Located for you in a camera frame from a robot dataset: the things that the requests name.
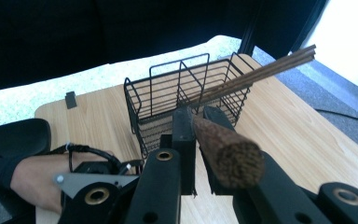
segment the black plastic clip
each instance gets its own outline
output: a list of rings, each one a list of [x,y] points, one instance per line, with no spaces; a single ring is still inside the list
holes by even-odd
[[[72,109],[74,107],[77,107],[75,96],[76,95],[75,95],[74,91],[69,91],[66,93],[66,96],[65,96],[66,108]]]

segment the gray carpet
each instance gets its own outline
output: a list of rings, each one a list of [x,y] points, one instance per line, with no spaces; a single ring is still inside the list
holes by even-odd
[[[260,49],[255,50],[253,57],[261,64],[273,61]],[[358,88],[356,86],[316,61],[279,74],[277,78],[313,108],[340,113],[341,115],[321,112],[358,144]],[[0,206],[0,222],[9,218],[8,213]]]

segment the wooden stick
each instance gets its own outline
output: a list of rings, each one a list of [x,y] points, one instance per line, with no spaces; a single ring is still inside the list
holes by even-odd
[[[264,174],[264,157],[258,145],[207,119],[193,118],[200,149],[220,184],[228,189],[256,185]]]
[[[274,63],[267,64],[248,74],[237,77],[220,85],[216,85],[207,90],[204,90],[202,96],[194,95],[188,99],[187,105],[197,104],[201,98],[200,103],[205,103],[211,99],[218,98],[224,94],[230,94],[235,91],[244,89],[252,83],[264,79],[266,77],[274,76],[280,72],[299,66],[303,63],[308,63],[314,59],[315,49],[314,45],[305,49],[300,49],[289,56],[282,57]]]

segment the bolt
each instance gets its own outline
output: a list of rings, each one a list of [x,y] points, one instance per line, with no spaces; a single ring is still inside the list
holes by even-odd
[[[58,175],[56,177],[56,181],[57,181],[57,183],[61,184],[63,182],[63,175]]]

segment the wall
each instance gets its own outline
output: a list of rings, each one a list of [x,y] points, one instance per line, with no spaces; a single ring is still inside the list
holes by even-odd
[[[310,44],[316,44],[316,60],[358,86],[358,1],[330,0]]]

